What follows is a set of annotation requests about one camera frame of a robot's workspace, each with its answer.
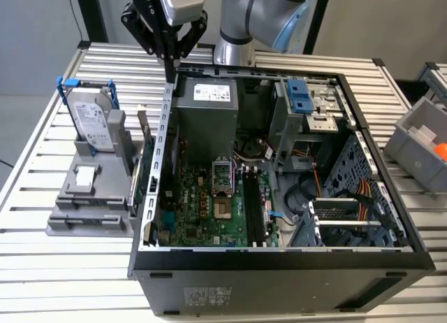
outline green circuit board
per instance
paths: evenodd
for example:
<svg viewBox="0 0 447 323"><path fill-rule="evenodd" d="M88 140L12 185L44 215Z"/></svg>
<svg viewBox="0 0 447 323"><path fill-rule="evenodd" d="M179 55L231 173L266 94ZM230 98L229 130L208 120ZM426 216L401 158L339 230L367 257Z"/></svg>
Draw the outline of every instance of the green circuit board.
<svg viewBox="0 0 447 323"><path fill-rule="evenodd" d="M246 247L247 226L244 212L242 174L235 173L235 190L226 200L229 218L217 218L216 204L221 197L212 196L212 169L183 167L179 182L179 200L175 210L175 225L170 232L170 247L222 246ZM258 177L261 194L270 194L267 174ZM276 226L265 240L267 246L277 246Z"/></svg>

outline gray storage bin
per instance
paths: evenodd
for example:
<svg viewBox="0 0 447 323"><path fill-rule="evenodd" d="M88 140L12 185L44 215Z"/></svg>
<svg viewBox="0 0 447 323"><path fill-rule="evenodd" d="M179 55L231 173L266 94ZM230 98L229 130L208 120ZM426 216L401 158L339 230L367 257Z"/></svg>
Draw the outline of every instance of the gray storage bin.
<svg viewBox="0 0 447 323"><path fill-rule="evenodd" d="M433 151L434 145L447 143L447 113L422 98L395 126L385 153L426 189L447 192L447 163ZM422 138L413 133L419 129L425 130Z"/></svg>

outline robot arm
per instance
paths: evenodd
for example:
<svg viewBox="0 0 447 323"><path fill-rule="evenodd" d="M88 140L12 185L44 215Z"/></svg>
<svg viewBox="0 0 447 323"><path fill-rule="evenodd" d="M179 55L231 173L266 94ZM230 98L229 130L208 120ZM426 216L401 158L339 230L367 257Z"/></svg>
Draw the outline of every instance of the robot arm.
<svg viewBox="0 0 447 323"><path fill-rule="evenodd" d="M252 66L253 39L279 52L295 46L309 16L306 0L222 0L214 63Z"/></svg>
<svg viewBox="0 0 447 323"><path fill-rule="evenodd" d="M164 61L167 82L175 81L180 57L186 57L207 29L205 0L132 0L121 21L150 55ZM191 28L178 40L184 23Z"/></svg>
<svg viewBox="0 0 447 323"><path fill-rule="evenodd" d="M205 0L133 0L122 23L150 55L164 61L166 81L175 81L179 59L186 57L207 29ZM223 0L220 39L214 63L251 66L253 38L286 52L293 46L308 16L306 0ZM191 23L178 40L178 31Z"/></svg>

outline metal workbench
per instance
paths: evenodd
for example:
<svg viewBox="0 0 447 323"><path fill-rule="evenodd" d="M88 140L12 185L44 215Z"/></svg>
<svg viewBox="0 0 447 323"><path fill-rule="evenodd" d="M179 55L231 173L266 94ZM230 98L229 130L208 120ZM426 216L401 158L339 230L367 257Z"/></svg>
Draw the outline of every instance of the metal workbench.
<svg viewBox="0 0 447 323"><path fill-rule="evenodd" d="M212 52L196 49L188 60L209 64ZM343 73L381 148L393 133L394 122L409 108L386 68L371 59L258 52L256 63L259 67ZM112 78L121 108L126 111L126 126L136 138L141 137L138 105L150 112L152 133L156 131L163 75L163 67L141 48L95 43L88 49L78 49L65 73L66 77L96 82ZM0 321L163 321L153 316L140 285L126 279L130 238L45 235L48 215L75 153L74 137L66 107L55 93L0 193ZM219 316L200 320L447 321L447 195L428 194L396 163L387 161L387 165L431 252L437 268L434 275L367 314Z"/></svg>

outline motherboard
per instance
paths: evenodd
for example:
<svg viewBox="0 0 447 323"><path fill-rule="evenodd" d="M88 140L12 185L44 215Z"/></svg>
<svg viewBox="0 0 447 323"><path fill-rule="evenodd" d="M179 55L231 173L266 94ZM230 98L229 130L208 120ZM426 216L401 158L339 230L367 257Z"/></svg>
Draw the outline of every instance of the motherboard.
<svg viewBox="0 0 447 323"><path fill-rule="evenodd" d="M229 163L230 172L222 162L216 166L181 168L175 211L162 213L161 238L166 245L278 246L276 225L264 218L266 208L272 207L267 173L245 173ZM249 176L252 182L245 187ZM254 226L258 227L260 242L251 240Z"/></svg>

